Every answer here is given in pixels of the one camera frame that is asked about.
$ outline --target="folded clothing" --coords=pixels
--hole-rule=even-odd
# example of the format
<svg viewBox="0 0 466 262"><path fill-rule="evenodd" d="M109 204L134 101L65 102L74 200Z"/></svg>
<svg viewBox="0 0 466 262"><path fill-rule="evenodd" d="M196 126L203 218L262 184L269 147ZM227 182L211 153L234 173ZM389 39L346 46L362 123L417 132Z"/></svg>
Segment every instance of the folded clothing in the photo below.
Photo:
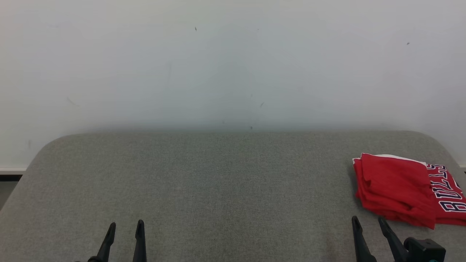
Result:
<svg viewBox="0 0 466 262"><path fill-rule="evenodd" d="M466 201L443 165L363 153L353 166L364 208L432 229L435 223L466 225Z"/></svg>

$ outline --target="gray table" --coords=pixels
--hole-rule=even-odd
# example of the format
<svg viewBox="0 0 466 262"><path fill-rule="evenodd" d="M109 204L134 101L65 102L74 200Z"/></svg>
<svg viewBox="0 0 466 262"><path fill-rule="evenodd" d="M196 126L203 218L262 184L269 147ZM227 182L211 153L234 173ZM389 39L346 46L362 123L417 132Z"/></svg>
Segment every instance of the gray table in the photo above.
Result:
<svg viewBox="0 0 466 262"><path fill-rule="evenodd" d="M0 261L87 261L111 222L115 262L132 261L138 219L148 261L355 261L351 217L391 261L377 217L355 199L361 152L443 164L434 139L408 131L125 133L45 146L0 211ZM466 227L390 225L403 241L432 238L466 259Z"/></svg>

